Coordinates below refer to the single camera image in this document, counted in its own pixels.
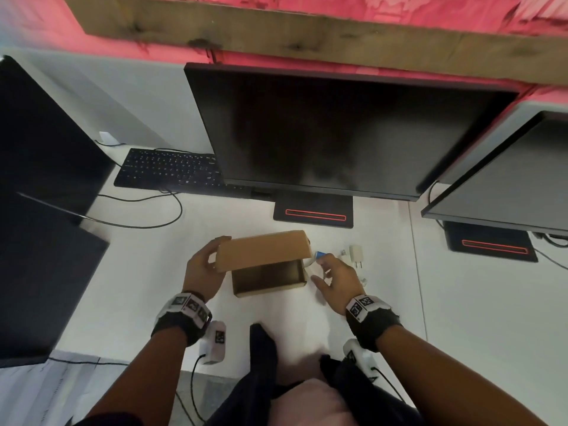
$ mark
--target wrist tracker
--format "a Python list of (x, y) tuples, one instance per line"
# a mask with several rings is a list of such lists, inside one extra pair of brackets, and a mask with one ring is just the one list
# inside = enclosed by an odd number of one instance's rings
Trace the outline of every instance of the wrist tracker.
[(399, 316), (384, 301), (375, 296), (362, 294), (347, 304), (345, 318), (359, 341), (366, 350), (378, 352), (375, 340), (391, 326), (402, 326)]
[(180, 327), (188, 338), (187, 346), (193, 345), (205, 335), (213, 315), (205, 306), (205, 302), (197, 293), (180, 293), (166, 302), (156, 321), (153, 336), (156, 332), (170, 327)]

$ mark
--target black keyboard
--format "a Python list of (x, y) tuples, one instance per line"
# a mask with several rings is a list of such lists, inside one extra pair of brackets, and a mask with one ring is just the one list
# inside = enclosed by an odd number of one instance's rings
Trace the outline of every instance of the black keyboard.
[(128, 152), (114, 185), (244, 199), (249, 199), (252, 191), (225, 184), (214, 154), (138, 148)]

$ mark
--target open cardboard box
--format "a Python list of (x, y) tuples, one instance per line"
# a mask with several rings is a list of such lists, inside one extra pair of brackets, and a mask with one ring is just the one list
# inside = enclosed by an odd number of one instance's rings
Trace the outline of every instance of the open cardboard box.
[(303, 287), (307, 282), (303, 259), (312, 257), (303, 230), (241, 237), (217, 250), (218, 272), (231, 272), (238, 298)]

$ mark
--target monitor base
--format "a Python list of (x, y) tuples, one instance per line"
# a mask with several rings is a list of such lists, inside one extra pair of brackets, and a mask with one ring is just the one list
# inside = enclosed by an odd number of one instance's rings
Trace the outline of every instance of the monitor base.
[(274, 220), (353, 228), (353, 197), (280, 190)]
[(444, 231), (450, 251), (538, 262), (529, 234), (521, 230), (445, 221)]

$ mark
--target box lid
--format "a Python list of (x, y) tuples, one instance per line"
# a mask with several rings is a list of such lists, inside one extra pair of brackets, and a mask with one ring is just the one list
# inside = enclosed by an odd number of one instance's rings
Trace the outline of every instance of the box lid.
[(304, 230), (241, 237), (219, 245), (215, 267), (219, 272), (281, 263), (312, 256)]

